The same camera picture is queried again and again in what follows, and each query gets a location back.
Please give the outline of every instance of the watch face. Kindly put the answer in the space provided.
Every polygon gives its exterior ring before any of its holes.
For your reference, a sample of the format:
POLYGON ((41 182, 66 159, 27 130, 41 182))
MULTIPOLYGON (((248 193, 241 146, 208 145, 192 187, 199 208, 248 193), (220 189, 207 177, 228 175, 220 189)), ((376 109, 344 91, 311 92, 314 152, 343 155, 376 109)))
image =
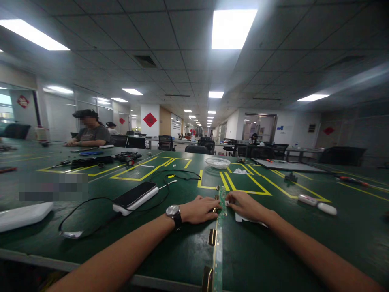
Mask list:
POLYGON ((178 213, 178 211, 180 210, 179 206, 177 205, 171 205, 170 207, 168 207, 166 209, 166 215, 168 216, 174 216, 178 213))

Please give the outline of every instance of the smartphone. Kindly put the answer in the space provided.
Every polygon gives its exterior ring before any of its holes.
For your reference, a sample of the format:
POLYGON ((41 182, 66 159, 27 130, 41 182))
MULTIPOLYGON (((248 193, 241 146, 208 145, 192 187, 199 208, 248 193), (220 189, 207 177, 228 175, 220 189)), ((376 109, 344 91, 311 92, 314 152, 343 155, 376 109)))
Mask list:
POLYGON ((157 184, 153 182, 143 182, 140 185, 137 185, 135 188, 129 190, 127 193, 117 197, 113 201, 117 205, 128 208, 156 186, 157 184))
POLYGON ((2 172, 9 172, 9 171, 13 171, 13 170, 16 170, 17 168, 15 166, 3 166, 3 167, 0 167, 0 173, 2 172))

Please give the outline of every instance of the black chair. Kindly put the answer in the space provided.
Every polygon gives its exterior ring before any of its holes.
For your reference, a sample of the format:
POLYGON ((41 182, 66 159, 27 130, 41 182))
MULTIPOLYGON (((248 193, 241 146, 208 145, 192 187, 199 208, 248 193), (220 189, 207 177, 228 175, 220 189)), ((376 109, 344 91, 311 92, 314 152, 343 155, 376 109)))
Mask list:
POLYGON ((205 146, 186 146, 186 153, 200 153, 200 154, 209 154, 209 150, 205 146))
POLYGON ((357 147, 331 147, 324 150, 319 163, 360 166, 365 151, 366 149, 357 147))
POLYGON ((177 145, 173 145, 173 137, 163 135, 163 136, 158 136, 158 138, 159 138, 158 150, 175 151, 175 147, 177 145))
POLYGON ((276 159, 284 159, 286 149, 288 148, 289 144, 274 144, 273 150, 274 155, 276 156, 276 159))
POLYGON ((123 147, 125 148, 127 146, 127 136, 124 135, 111 135, 113 145, 115 147, 123 147))
POLYGON ((7 128, 4 129, 2 137, 4 138, 14 138, 14 139, 25 139, 30 129, 30 125, 27 124, 9 124, 7 128))
POLYGON ((146 139, 145 138, 134 138, 128 137, 127 148, 137 148, 137 149, 146 149, 146 139))
POLYGON ((197 141, 197 145, 198 146, 205 146, 205 147, 207 147, 208 154, 212 154, 212 155, 216 154, 216 151, 215 151, 215 141, 204 140, 204 137, 203 137, 202 139, 197 141))
POLYGON ((276 159, 272 147, 253 145, 247 146, 246 157, 252 159, 276 159))

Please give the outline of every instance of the ceiling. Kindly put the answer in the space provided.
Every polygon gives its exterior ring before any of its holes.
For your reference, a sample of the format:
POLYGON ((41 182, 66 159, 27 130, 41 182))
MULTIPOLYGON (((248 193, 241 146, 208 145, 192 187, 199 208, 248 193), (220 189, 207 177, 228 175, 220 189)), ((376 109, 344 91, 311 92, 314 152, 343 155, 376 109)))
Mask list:
POLYGON ((157 103, 188 121, 189 109, 203 126, 208 110, 217 111, 214 127, 240 107, 324 112, 388 97, 382 74, 360 91, 296 102, 389 61, 385 1, 2 0, 0 17, 7 13, 71 51, 47 51, 0 27, 0 60, 47 83, 124 98, 135 110, 157 103), (210 49, 213 10, 239 8, 258 8, 243 49, 210 49), (149 55, 157 69, 134 55, 149 55), (210 90, 225 94, 209 99, 210 90))

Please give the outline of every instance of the wristwatch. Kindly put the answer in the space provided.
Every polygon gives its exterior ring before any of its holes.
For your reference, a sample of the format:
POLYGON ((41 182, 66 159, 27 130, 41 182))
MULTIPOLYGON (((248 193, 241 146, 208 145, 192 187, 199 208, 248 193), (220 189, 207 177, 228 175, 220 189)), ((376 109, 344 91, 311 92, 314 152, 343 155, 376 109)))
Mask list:
POLYGON ((170 217, 171 219, 174 220, 175 229, 179 230, 182 224, 180 207, 178 205, 171 205, 166 209, 165 214, 167 217, 170 217))

